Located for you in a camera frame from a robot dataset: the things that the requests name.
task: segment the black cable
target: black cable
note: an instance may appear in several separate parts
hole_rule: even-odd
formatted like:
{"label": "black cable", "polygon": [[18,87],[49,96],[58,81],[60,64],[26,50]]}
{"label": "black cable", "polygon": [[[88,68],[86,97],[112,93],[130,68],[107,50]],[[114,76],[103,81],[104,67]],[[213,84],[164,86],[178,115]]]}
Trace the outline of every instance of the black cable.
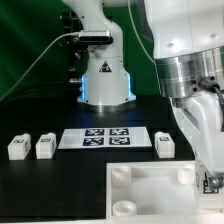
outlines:
{"label": "black cable", "polygon": [[220,102],[220,106],[222,109],[222,117],[223,117],[223,123],[222,123],[222,132],[224,132],[224,97],[220,91],[220,89],[218,87],[214,87],[213,88],[214,91],[216,92],[218,98],[219,98],[219,102]]}

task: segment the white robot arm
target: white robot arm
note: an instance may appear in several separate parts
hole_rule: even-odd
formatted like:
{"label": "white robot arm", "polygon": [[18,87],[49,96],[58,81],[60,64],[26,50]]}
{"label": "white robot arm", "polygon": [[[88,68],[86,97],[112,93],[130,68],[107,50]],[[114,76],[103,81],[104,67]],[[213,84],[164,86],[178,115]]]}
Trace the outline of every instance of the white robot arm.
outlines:
{"label": "white robot arm", "polygon": [[[108,30],[114,38],[112,45],[89,48],[89,67],[83,80],[85,91],[79,101],[99,108],[134,100],[129,75],[123,67],[122,31],[105,18],[102,10],[103,6],[127,6],[128,0],[62,1],[78,15],[85,30]],[[224,89],[224,1],[144,0],[144,3],[154,36],[161,94],[171,99],[180,129],[212,177],[211,186],[221,188],[223,113],[213,92],[214,87]],[[112,72],[100,72],[105,62]],[[210,92],[204,91],[206,82],[211,86]]]}

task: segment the black table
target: black table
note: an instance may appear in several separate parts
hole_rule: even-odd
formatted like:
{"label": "black table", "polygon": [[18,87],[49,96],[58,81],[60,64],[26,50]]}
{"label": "black table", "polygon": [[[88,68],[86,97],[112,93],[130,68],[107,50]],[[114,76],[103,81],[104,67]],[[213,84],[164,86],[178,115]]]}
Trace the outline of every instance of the black table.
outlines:
{"label": "black table", "polygon": [[[57,150],[52,160],[37,160],[40,135],[54,132],[59,143],[64,129],[146,126],[153,147]],[[176,126],[169,101],[139,96],[136,106],[99,114],[78,108],[66,97],[20,98],[0,110],[0,222],[104,219],[106,164],[158,161],[157,131],[176,143],[174,160],[194,159]],[[9,161],[7,145],[15,135],[29,133],[32,151],[24,161]]]}

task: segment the screw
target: screw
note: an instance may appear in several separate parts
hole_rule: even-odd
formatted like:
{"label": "screw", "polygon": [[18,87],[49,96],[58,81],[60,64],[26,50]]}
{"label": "screw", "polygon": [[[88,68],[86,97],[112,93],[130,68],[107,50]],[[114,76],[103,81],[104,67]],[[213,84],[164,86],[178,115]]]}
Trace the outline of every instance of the screw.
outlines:
{"label": "screw", "polygon": [[79,40],[79,39],[78,39],[77,37],[74,37],[74,38],[73,38],[73,41],[74,41],[74,42],[77,42],[78,40]]}
{"label": "screw", "polygon": [[218,187],[219,186],[219,180],[218,179],[213,179],[212,183],[214,184],[214,186]]}

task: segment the white tray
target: white tray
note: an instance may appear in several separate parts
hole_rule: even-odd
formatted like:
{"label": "white tray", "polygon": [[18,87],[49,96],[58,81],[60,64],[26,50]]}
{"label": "white tray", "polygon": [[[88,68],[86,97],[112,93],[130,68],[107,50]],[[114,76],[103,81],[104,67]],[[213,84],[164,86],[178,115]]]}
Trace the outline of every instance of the white tray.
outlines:
{"label": "white tray", "polygon": [[[178,182],[178,168],[187,162],[117,163],[107,165],[107,220],[118,223],[211,224],[224,223],[223,213],[201,211],[194,198],[194,185]],[[131,184],[117,187],[112,184],[112,168],[131,167]],[[137,215],[113,216],[112,207],[119,201],[137,205]]]}

